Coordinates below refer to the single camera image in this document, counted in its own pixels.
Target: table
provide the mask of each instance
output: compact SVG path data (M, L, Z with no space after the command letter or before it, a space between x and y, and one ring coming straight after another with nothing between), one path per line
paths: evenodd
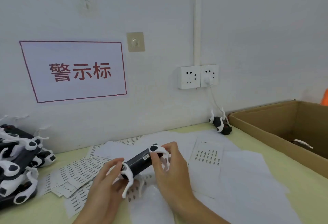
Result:
M213 128L212 124L203 123L171 131L187 133ZM242 150L259 152L263 155L272 175L289 189L290 193L287 194L287 197L303 224L327 223L328 179L235 127L233 127L232 133L227 138ZM83 148L56 154L57 161L51 166L41 168L39 177L41 178L53 169L63 167L84 157L87 151L88 148ZM48 193L21 206L14 206L0 211L0 223L72 223L77 215L68 219L63 201L63 197L58 198L53 193ZM175 216L175 222L177 224L184 223L178 216ZM127 201L121 204L114 221L114 224L123 223L131 223Z

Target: electrical outlet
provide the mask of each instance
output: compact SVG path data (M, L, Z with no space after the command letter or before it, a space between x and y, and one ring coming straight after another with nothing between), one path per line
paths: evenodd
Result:
M178 70L178 88L193 89L200 87L200 66L180 67Z
M200 78L200 87L217 85L219 83L219 65L201 66Z

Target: white paper sign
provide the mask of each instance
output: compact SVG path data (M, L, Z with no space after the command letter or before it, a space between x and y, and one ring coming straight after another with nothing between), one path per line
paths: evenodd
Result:
M38 103L127 94L121 42L20 45Z

